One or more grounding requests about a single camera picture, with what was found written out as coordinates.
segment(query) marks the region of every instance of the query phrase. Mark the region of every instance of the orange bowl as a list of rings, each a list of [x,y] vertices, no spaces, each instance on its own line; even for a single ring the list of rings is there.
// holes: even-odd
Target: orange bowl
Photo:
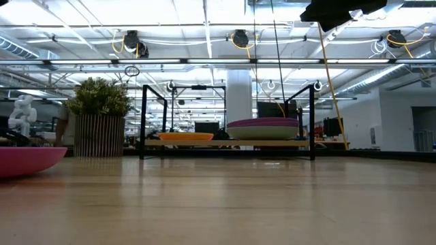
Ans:
[[[212,133],[158,133],[161,140],[211,140]]]

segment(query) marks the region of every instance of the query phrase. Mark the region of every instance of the stacked bowls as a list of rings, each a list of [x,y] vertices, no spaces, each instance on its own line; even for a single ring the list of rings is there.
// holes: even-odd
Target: stacked bowls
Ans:
[[[238,140],[288,140],[298,134],[298,120],[293,118],[253,118],[227,125],[227,133]]]

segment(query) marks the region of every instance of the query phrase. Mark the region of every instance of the black monitor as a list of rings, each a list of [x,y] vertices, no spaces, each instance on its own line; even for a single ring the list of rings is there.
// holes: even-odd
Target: black monitor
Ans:
[[[196,133],[213,133],[219,130],[219,122],[196,122]]]
[[[266,118],[266,117],[283,117],[283,112],[279,108],[280,107],[285,110],[285,104],[280,103],[277,104],[275,102],[258,102],[258,118]],[[289,112],[290,118],[298,118],[298,115],[296,113],[297,110],[297,103],[294,100],[291,100],[288,104],[287,108]]]
[[[327,135],[328,137],[334,137],[342,134],[338,118],[325,118],[323,131],[324,135]]]

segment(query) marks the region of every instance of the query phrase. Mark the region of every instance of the plant pot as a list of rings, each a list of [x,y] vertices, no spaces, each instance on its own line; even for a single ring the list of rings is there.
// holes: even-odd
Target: plant pot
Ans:
[[[124,126],[123,117],[77,115],[74,156],[123,156]]]

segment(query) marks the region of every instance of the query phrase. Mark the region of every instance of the wooden shelf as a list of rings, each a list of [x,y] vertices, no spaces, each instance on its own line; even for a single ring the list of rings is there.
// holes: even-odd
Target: wooden shelf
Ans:
[[[146,140],[146,146],[309,146],[303,140]]]

